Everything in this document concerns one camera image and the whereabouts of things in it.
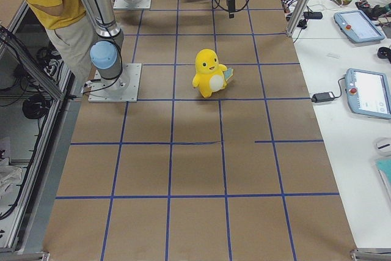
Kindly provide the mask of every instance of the yellow plush toy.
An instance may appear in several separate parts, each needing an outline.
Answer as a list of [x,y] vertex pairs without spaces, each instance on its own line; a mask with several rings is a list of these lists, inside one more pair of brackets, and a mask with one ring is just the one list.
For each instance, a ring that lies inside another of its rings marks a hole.
[[195,76],[193,87],[198,87],[204,98],[211,97],[213,92],[224,89],[227,80],[232,76],[232,68],[219,64],[217,54],[211,49],[203,49],[195,57]]

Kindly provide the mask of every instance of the toy's head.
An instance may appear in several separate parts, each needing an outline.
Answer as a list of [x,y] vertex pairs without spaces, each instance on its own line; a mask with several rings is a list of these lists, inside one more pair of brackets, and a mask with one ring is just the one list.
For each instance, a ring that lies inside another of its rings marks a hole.
[[203,49],[195,57],[195,70],[204,75],[215,72],[219,68],[217,54],[210,49]]

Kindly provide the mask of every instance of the beige pants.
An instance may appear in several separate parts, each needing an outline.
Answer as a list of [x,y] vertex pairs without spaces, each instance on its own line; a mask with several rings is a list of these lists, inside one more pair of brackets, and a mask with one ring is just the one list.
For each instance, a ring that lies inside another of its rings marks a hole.
[[87,16],[70,26],[47,29],[46,32],[78,82],[87,81],[91,71],[90,49],[97,41],[97,34]]

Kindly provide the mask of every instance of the tablet device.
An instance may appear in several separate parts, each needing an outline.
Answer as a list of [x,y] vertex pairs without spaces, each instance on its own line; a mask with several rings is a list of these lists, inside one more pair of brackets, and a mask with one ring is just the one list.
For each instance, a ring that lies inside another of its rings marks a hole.
[[337,12],[334,20],[348,38],[355,43],[372,42],[384,39],[383,33],[361,10]]
[[352,112],[391,119],[391,95],[385,74],[349,68],[345,83]]

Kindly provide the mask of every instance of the toy's arm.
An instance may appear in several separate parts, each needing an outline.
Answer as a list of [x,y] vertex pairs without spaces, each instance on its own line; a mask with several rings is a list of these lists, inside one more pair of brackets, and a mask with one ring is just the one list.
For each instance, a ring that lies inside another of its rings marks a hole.
[[195,74],[194,78],[193,78],[193,87],[198,87],[198,85],[200,84],[200,75],[198,73]]
[[219,64],[219,68],[225,72],[227,70],[227,67],[224,64]]

